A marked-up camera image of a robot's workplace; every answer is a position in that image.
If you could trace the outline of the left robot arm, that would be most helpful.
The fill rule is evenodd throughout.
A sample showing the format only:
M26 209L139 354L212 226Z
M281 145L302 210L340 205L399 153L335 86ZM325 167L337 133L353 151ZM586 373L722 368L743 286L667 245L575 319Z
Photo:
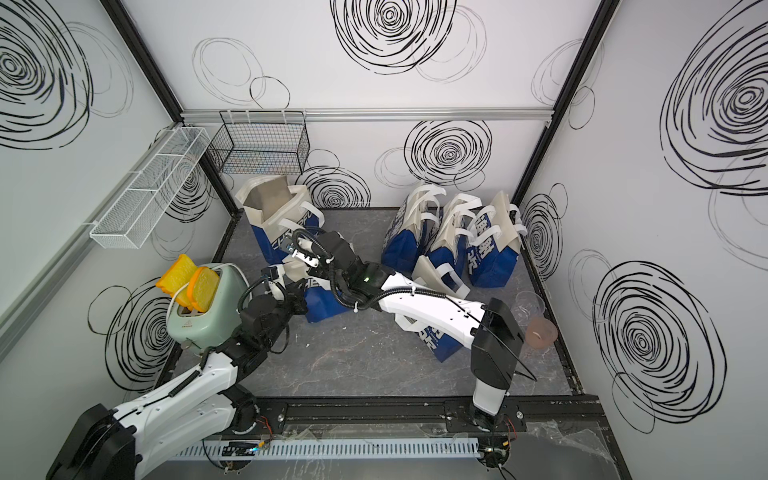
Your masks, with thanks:
M307 311L306 283L238 303L241 324L201 362L159 388L112 409L80 415L46 476L49 479L142 479L171 457L255 410L241 386L274 353L290 319Z

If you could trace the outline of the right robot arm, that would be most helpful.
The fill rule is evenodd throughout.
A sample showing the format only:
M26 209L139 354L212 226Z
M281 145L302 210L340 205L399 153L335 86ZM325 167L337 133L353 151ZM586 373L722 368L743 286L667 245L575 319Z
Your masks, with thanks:
M404 331L431 327L468 349L475 377L472 421L485 431L503 421L502 404L517 368L524 365L524 336L502 300L470 301L422 286L387 266L361 260L336 231L315 235L297 228L291 244L292 256L308 266L311 278L327 280L343 307L393 314Z

